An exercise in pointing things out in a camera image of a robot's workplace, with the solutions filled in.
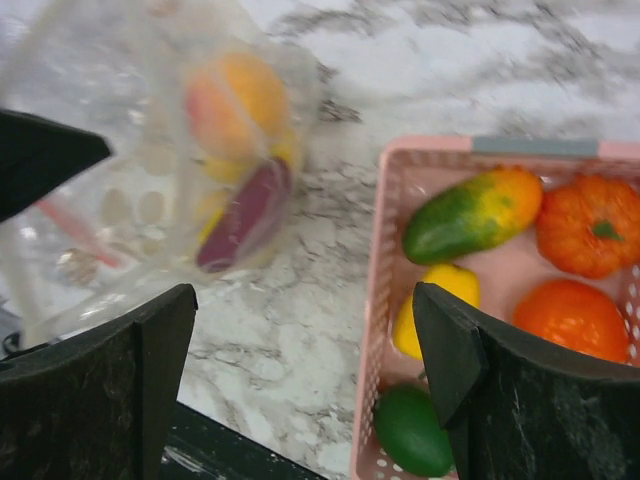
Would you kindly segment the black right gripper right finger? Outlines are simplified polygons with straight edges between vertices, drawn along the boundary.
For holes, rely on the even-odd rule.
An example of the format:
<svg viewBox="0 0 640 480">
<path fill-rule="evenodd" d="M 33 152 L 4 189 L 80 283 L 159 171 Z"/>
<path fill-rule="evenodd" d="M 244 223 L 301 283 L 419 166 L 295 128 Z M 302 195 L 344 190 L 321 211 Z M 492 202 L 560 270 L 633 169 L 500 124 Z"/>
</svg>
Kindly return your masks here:
<svg viewBox="0 0 640 480">
<path fill-rule="evenodd" d="M 421 296 L 440 308 L 432 327 Z M 416 285 L 414 312 L 460 478 L 638 478 L 638 368 L 545 341 L 434 284 Z"/>
</svg>

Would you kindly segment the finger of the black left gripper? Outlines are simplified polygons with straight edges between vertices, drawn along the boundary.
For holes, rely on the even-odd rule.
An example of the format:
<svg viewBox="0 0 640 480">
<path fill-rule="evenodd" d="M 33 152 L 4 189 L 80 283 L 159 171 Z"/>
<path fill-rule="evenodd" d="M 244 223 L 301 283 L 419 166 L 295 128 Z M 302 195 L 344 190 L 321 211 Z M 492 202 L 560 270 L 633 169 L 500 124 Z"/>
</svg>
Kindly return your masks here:
<svg viewBox="0 0 640 480">
<path fill-rule="evenodd" d="M 111 155 L 100 135 L 1 110 L 1 220 L 9 220 Z"/>
</svg>

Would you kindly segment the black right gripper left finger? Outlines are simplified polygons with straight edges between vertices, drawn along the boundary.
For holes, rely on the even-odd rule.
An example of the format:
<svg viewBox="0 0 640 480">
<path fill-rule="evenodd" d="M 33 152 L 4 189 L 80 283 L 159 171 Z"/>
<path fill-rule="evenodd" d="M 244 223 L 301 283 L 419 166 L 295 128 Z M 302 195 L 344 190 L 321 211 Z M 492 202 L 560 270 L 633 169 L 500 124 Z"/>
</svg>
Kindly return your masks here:
<svg viewBox="0 0 640 480">
<path fill-rule="evenodd" d="M 2 478 L 157 478 L 195 314 L 180 284 L 2 361 Z"/>
</svg>

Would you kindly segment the clear polka dot zip bag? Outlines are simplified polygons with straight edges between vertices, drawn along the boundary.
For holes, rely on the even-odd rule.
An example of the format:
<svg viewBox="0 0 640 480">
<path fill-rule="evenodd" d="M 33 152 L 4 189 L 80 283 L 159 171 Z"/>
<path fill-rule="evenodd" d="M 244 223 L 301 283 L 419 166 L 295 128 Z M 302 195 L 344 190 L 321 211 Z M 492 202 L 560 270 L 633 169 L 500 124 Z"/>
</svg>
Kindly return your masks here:
<svg viewBox="0 0 640 480">
<path fill-rule="evenodd" d="M 235 1 L 5 1 L 1 5 L 1 110 L 37 115 L 102 136 L 111 155 L 63 183 L 56 196 L 121 261 L 71 284 L 57 261 L 75 242 L 37 208 L 1 220 L 1 331 L 28 349 L 117 317 L 152 297 L 160 271 L 205 283 L 272 256 L 283 225 L 238 265 L 206 273 L 195 256 L 234 193 L 273 157 L 277 140 L 238 184 L 211 179 L 185 107 L 186 78 L 226 52 L 248 51 L 283 80 L 302 144 L 320 81 L 306 49 L 270 40 Z"/>
</svg>

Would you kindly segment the green yellow cucumber toy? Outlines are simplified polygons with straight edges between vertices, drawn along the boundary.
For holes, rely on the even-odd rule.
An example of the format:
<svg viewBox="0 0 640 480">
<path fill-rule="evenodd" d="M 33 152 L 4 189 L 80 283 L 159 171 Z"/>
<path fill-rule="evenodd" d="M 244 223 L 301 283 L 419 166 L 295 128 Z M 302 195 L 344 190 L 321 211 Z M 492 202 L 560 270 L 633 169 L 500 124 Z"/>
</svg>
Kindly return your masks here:
<svg viewBox="0 0 640 480">
<path fill-rule="evenodd" d="M 529 228 L 543 193 L 540 178 L 519 167 L 464 180 L 411 215 L 402 235 L 405 257 L 432 265 L 496 248 Z"/>
</svg>

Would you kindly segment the peach toy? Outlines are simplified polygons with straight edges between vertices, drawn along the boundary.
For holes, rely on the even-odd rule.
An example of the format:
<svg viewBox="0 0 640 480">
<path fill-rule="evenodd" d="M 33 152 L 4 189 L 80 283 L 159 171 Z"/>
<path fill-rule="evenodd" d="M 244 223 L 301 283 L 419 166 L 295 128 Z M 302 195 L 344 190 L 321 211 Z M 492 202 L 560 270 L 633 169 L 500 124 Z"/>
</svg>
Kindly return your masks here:
<svg viewBox="0 0 640 480">
<path fill-rule="evenodd" d="M 193 68 L 186 78 L 185 107 L 200 147 L 232 160 L 256 156 L 291 123 L 283 80 L 248 51 L 226 51 Z"/>
</svg>

